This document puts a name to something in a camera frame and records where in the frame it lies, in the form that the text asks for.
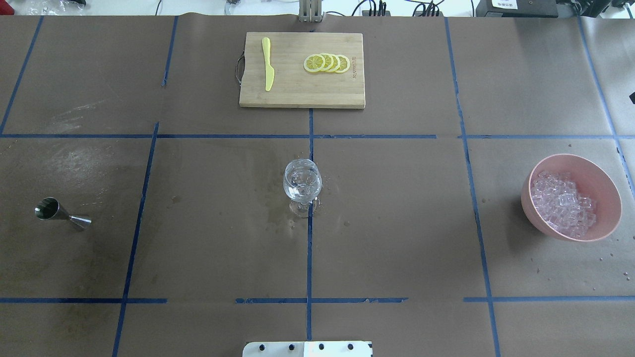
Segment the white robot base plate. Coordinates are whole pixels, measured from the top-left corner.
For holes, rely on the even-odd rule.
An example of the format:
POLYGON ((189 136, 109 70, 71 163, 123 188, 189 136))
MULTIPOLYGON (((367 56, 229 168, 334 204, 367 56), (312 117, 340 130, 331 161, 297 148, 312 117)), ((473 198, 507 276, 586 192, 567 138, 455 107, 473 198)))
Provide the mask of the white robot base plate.
POLYGON ((372 357, 369 341, 277 341, 252 342, 243 357, 372 357))

